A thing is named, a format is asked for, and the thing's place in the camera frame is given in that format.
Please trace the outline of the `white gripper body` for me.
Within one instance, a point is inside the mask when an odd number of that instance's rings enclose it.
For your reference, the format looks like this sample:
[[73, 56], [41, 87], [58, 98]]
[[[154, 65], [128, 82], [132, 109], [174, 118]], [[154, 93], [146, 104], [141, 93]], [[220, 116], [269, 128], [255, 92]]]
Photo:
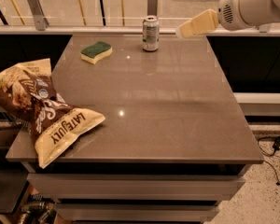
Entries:
[[217, 15], [230, 31], [260, 26], [273, 21], [272, 0], [220, 0]]

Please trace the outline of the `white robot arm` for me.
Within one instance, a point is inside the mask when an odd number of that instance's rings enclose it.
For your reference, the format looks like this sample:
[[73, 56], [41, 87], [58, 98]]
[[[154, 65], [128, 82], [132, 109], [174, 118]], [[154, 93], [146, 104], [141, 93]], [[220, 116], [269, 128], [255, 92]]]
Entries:
[[229, 31], [280, 22], [280, 0], [219, 0], [218, 9], [207, 9], [175, 29], [178, 37], [211, 33], [221, 25]]

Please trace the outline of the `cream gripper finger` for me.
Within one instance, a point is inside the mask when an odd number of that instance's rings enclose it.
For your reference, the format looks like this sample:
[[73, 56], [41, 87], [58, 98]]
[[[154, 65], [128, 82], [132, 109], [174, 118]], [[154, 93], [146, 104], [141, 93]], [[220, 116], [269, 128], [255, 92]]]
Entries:
[[193, 35], [204, 35], [216, 30], [219, 25], [217, 12], [213, 9], [206, 11], [186, 21], [175, 29], [175, 34], [179, 38], [188, 38]]

